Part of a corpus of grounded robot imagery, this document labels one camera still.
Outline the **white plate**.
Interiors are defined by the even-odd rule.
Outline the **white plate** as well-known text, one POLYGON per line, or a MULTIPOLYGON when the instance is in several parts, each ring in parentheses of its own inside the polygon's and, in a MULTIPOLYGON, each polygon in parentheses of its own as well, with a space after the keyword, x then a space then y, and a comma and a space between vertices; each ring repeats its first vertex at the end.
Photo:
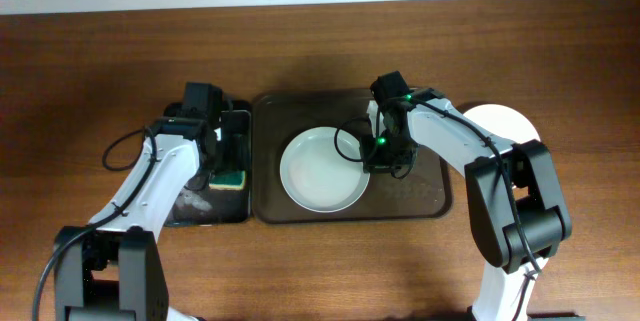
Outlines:
POLYGON ((483 104, 470 108, 463 115, 492 134, 516 143, 541 140, 532 122, 508 106, 483 104))

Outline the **green and yellow sponge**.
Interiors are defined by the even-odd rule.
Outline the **green and yellow sponge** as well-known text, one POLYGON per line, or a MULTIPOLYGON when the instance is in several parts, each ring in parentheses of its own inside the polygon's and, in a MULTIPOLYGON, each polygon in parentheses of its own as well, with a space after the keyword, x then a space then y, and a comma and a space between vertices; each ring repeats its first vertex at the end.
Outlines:
POLYGON ((213 174, 208 187, 212 190, 239 191, 245 187, 246 178, 246 172, 243 170, 213 174))

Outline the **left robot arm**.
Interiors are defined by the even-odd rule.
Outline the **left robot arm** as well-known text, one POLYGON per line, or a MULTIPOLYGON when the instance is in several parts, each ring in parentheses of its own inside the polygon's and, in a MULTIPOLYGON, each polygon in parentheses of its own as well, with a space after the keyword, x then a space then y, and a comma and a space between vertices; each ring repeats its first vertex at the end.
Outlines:
POLYGON ((200 177, 247 170, 251 105, 208 83, 189 82, 181 101, 140 129, 137 158, 111 200, 84 226, 65 226, 38 282, 47 277, 58 320, 185 320, 170 304, 157 242, 181 191, 200 177))

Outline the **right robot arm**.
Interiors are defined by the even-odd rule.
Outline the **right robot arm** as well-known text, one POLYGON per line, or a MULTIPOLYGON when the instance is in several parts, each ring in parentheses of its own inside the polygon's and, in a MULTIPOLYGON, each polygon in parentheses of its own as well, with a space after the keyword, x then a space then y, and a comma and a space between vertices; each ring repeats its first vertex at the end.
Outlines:
POLYGON ((472 320, 526 320, 542 269, 572 222, 549 149, 518 143, 460 113, 441 92, 412 89, 394 71, 370 86, 372 133, 361 139, 366 173, 396 179, 412 170, 417 150, 436 153, 465 179, 471 233, 485 259, 472 320))

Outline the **pale green plate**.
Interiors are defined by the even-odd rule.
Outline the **pale green plate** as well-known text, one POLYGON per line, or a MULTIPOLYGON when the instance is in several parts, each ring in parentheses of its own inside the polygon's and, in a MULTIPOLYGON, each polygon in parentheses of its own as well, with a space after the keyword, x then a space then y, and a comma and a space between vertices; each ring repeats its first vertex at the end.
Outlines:
POLYGON ((302 208, 335 213, 355 204, 368 187, 360 143, 334 127, 315 127, 285 147, 279 174, 287 195, 302 208))

